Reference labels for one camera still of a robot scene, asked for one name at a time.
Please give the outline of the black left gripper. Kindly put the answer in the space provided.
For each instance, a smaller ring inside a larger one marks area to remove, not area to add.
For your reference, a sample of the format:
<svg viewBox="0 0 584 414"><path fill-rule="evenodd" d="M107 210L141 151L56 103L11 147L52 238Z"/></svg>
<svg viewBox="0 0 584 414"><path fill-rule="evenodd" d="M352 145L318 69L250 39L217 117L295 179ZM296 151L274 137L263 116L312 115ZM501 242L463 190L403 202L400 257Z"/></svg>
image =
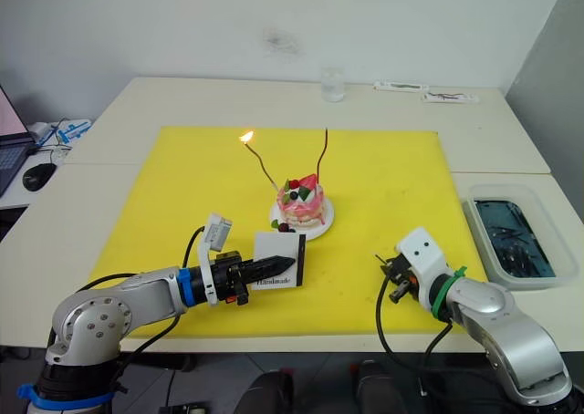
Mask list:
<svg viewBox="0 0 584 414"><path fill-rule="evenodd" d="M246 305L249 293L243 279L268 279L278 276L295 262L294 258L281 255L257 261L243 261L237 251L218 254L212 264L217 300L227 304Z"/></svg>

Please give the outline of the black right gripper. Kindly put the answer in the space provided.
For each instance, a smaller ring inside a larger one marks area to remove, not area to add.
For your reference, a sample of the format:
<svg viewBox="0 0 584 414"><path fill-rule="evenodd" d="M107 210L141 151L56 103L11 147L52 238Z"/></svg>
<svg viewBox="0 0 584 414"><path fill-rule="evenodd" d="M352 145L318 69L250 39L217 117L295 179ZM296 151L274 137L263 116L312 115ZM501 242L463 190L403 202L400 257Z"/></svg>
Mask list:
<svg viewBox="0 0 584 414"><path fill-rule="evenodd" d="M403 254L393 258L383 258L379 254L374 254L374 256L380 262L381 270L395 285L395 289L389 294L390 300L398 304L405 295L410 295L417 300L418 280L412 271L412 265L405 256Z"/></svg>

